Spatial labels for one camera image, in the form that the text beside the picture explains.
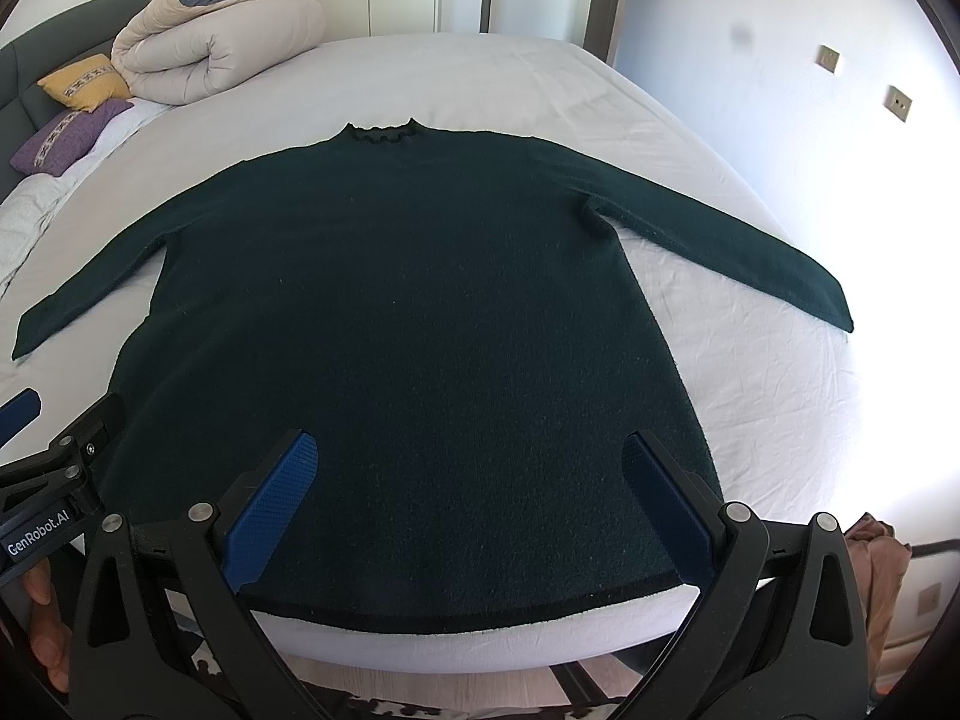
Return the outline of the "left hand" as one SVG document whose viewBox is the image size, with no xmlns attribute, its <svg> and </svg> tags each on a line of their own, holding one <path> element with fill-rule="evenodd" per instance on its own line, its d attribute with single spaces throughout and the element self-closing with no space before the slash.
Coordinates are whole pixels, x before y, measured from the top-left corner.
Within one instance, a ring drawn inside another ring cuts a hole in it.
<svg viewBox="0 0 960 720">
<path fill-rule="evenodd" d="M 21 577 L 31 601 L 29 645 L 43 665 L 53 689 L 67 694 L 70 688 L 71 632 L 60 616 L 50 562 L 43 559 Z"/>
</svg>

